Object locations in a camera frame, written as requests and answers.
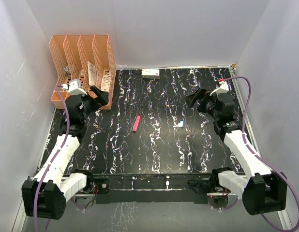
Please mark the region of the red strap keychain with ring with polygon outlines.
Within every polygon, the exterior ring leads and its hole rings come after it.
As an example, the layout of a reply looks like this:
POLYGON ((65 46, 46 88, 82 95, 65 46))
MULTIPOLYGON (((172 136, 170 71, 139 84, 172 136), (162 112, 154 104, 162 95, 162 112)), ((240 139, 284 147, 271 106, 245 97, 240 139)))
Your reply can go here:
POLYGON ((137 113, 136 117, 135 117, 135 122, 134 122, 134 125, 133 125, 133 132, 137 132, 137 128, 138 128, 140 119, 141 119, 141 113, 137 113))

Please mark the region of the white paper packet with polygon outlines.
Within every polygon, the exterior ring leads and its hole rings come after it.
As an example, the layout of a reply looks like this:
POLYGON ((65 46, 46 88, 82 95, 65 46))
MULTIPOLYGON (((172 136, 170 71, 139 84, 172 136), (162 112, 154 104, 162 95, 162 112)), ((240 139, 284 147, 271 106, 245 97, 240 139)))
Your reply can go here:
POLYGON ((95 86, 97 83, 97 71, 94 64, 88 61, 88 76, 89 76, 89 85, 95 86))

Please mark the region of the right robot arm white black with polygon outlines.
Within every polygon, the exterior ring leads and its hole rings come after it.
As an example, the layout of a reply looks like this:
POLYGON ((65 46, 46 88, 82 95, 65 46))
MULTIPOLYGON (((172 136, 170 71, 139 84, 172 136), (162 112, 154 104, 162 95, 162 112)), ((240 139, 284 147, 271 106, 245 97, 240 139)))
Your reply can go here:
POLYGON ((258 159, 253 148, 247 147, 250 143, 234 118, 233 95, 227 90, 210 93, 199 88, 185 100, 189 108, 199 103, 197 110, 213 118, 216 134, 234 153, 245 173, 245 177, 241 177, 229 167, 214 169, 210 176, 211 188, 235 193, 250 215, 284 210, 287 195, 284 175, 275 173, 258 159))

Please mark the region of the small white red box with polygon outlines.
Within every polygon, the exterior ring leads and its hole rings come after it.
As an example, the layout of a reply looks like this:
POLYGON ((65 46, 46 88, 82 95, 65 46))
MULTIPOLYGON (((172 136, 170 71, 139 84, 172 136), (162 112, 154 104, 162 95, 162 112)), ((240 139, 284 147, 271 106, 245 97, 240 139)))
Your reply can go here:
POLYGON ((142 69, 142 78, 145 79, 159 79, 160 70, 159 69, 142 69))

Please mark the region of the white labelled packet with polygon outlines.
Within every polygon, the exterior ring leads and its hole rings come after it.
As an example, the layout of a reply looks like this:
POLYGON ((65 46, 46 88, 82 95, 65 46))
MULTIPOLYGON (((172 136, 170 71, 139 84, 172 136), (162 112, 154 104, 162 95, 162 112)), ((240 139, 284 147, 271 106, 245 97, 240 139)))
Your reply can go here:
POLYGON ((104 91, 104 92, 109 92, 110 91, 110 85, 111 85, 111 74, 106 73, 102 77, 101 90, 104 91))

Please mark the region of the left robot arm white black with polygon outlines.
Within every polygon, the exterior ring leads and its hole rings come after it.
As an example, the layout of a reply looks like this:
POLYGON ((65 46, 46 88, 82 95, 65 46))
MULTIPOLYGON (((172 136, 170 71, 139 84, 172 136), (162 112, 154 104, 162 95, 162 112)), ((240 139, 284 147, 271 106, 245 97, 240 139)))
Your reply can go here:
POLYGON ((109 103, 109 93, 96 86, 90 89, 92 97, 84 89, 73 84, 57 85, 57 91, 65 110, 56 144, 40 171, 24 181, 21 191, 25 213, 29 217, 58 220, 66 204, 80 190, 89 193, 94 180, 87 171, 75 171, 63 180, 70 159, 79 148, 86 132, 86 116, 109 103))

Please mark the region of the round metal object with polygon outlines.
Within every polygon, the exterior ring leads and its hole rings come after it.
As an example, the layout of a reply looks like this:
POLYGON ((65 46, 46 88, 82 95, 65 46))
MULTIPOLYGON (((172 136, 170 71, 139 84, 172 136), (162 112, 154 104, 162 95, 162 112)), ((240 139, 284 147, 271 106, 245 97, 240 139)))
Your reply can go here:
POLYGON ((71 74, 69 66, 66 66, 64 70, 67 74, 71 74))

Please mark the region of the orange plastic file organizer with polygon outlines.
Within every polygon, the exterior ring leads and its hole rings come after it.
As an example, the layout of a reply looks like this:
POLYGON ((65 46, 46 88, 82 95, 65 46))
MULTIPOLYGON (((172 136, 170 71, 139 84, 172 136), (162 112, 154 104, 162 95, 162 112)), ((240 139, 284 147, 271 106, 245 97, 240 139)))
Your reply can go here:
POLYGON ((49 49, 58 74, 57 84, 67 84, 73 79, 80 79, 82 88, 89 93, 88 61, 95 65, 97 86, 101 89, 102 77, 111 74, 109 103, 103 110, 110 110, 113 101, 116 79, 116 66, 109 35, 53 35, 49 49), (69 66, 71 74, 65 72, 69 66))

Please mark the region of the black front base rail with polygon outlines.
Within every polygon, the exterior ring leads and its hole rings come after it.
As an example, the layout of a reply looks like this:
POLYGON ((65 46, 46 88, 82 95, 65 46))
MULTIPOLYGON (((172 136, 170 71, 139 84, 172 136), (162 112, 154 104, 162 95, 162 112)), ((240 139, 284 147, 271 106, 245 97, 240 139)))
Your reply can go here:
POLYGON ((210 174, 95 174, 98 204, 178 203, 207 204, 214 193, 210 174))

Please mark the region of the silver key with blue tag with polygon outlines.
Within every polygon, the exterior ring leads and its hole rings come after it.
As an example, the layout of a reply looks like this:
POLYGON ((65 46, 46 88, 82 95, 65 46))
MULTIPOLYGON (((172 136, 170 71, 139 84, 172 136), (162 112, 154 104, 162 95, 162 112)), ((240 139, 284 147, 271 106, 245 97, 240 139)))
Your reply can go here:
POLYGON ((180 120, 178 124, 174 125, 174 128, 182 128, 184 126, 184 119, 180 120))

